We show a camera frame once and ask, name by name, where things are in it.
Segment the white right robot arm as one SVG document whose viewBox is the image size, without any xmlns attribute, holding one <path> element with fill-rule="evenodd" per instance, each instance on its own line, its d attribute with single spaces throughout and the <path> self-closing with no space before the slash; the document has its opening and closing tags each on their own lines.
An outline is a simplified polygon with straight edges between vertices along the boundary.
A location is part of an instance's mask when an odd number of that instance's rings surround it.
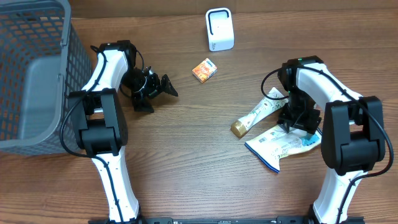
<svg viewBox="0 0 398 224">
<path fill-rule="evenodd" d="M 317 56 L 290 59 L 277 72 L 288 92 L 278 125 L 314 135 L 322 127 L 321 153 L 327 166 L 309 223 L 362 223 L 347 216 L 357 185 L 383 160 L 387 139 L 382 103 L 363 97 L 335 78 Z"/>
</svg>

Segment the yellow wet wipes pack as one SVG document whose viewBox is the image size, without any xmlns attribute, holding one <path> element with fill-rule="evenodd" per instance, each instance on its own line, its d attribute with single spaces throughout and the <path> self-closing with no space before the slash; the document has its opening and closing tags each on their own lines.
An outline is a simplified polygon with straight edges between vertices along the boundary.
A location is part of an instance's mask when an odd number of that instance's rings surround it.
<svg viewBox="0 0 398 224">
<path fill-rule="evenodd" d="M 301 129 L 291 129 L 286 133 L 280 126 L 274 126 L 258 137 L 246 141 L 244 145 L 253 152 L 270 170 L 280 172 L 280 160 L 301 154 L 320 145 L 322 132 L 309 134 Z"/>
</svg>

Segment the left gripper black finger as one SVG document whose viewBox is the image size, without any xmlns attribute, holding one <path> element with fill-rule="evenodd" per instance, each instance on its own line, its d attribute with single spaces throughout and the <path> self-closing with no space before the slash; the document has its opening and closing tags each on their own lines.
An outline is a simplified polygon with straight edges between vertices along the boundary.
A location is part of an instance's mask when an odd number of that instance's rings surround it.
<svg viewBox="0 0 398 224">
<path fill-rule="evenodd" d="M 172 86 L 171 81 L 167 74 L 162 76 L 161 79 L 161 90 L 169 95 L 178 96 L 176 89 Z"/>
<path fill-rule="evenodd" d="M 132 100 L 132 105 L 134 107 L 134 111 L 136 112 L 146 112 L 146 113 L 154 112 L 152 105 L 146 99 Z"/>
</svg>

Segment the white Pantene conditioner tube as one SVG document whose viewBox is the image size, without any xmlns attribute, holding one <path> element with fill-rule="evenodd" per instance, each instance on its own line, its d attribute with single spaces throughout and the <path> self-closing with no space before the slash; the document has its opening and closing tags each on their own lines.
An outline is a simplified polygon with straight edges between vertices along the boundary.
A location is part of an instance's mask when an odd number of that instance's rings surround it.
<svg viewBox="0 0 398 224">
<path fill-rule="evenodd" d="M 281 109 L 288 102 L 279 90 L 273 87 L 270 92 L 246 115 L 237 119 L 232 125 L 232 132 L 242 138 L 258 122 Z"/>
</svg>

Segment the small orange snack packet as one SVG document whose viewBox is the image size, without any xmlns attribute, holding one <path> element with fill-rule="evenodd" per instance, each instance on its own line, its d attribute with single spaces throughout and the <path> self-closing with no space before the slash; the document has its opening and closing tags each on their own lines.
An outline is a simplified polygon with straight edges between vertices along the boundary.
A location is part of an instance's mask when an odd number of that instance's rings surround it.
<svg viewBox="0 0 398 224">
<path fill-rule="evenodd" d="M 217 69 L 218 67 L 209 58 L 206 58 L 192 70 L 192 74 L 201 83 L 204 83 L 217 72 Z"/>
</svg>

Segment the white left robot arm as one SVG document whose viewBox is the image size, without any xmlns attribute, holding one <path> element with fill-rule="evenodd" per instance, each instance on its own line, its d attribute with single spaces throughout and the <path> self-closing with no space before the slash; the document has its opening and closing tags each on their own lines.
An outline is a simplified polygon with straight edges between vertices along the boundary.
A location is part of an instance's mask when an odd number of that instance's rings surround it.
<svg viewBox="0 0 398 224">
<path fill-rule="evenodd" d="M 138 199 L 132 190 L 126 165 L 128 127 L 118 90 L 131 91 L 134 111 L 153 113 L 149 103 L 160 93 L 177 96 L 167 75 L 159 77 L 150 67 L 136 67 L 141 53 L 130 40 L 119 40 L 92 47 L 97 66 L 86 85 L 68 96 L 76 144 L 96 166 L 109 206 L 106 223 L 145 223 Z"/>
</svg>

